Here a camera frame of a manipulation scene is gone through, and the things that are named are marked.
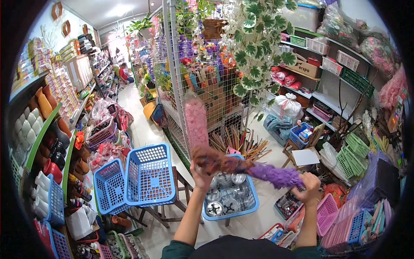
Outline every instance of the pink flower bundle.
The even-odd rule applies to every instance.
[[[196,145],[208,146],[206,110],[204,103],[194,92],[187,91],[185,94],[184,115],[190,149]]]
[[[397,104],[397,97],[402,89],[407,89],[407,77],[404,67],[401,66],[394,76],[382,87],[379,97],[381,106],[392,111]]]

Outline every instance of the white tiled floor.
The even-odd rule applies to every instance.
[[[156,144],[159,142],[169,143],[161,128],[153,122],[146,120],[143,114],[143,107],[139,101],[140,93],[134,84],[129,84],[119,93],[119,104],[134,116],[132,129],[132,143],[135,147]],[[268,162],[274,166],[282,166],[287,159],[282,153],[283,147],[265,130],[263,120],[252,121],[248,128],[254,129],[255,135],[269,141],[268,148],[272,152],[261,158],[259,162]],[[170,145],[172,154],[172,164],[182,176],[194,186],[194,181],[178,155]],[[224,220],[207,221],[200,225],[197,236],[196,247],[218,238],[220,235],[235,235],[244,238],[258,238],[275,223],[284,223],[280,214],[273,207],[274,203],[286,192],[286,189],[275,190],[268,182],[254,180],[256,192],[259,197],[260,206],[254,213],[232,218],[228,227],[224,226]],[[180,200],[185,204],[185,194],[180,193]],[[175,206],[165,206],[167,217],[182,217],[183,212]],[[144,228],[144,233],[140,236],[147,254],[150,258],[160,258],[162,249],[172,240],[179,222],[169,223],[170,228],[166,229],[160,222],[148,213],[145,214],[144,223],[148,225]]]

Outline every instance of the man in red shirt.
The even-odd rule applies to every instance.
[[[127,67],[127,63],[122,63],[122,65],[119,67],[119,77],[122,81],[124,81],[125,84],[128,84],[127,81],[129,83],[133,83],[135,80],[133,77],[128,77],[125,72],[124,69]]]

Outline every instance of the hand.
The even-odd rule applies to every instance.
[[[299,192],[298,188],[294,187],[292,193],[305,206],[317,206],[321,199],[321,194],[319,193],[320,180],[316,175],[309,172],[299,174],[299,177],[302,179],[306,191]]]
[[[201,189],[203,192],[207,193],[210,189],[211,180],[213,180],[213,175],[209,176],[202,171],[201,168],[195,168],[195,162],[191,160],[190,172],[193,175],[195,182],[195,187]]]

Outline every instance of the white paper sheet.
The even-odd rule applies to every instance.
[[[319,159],[312,149],[292,150],[297,166],[319,164]]]

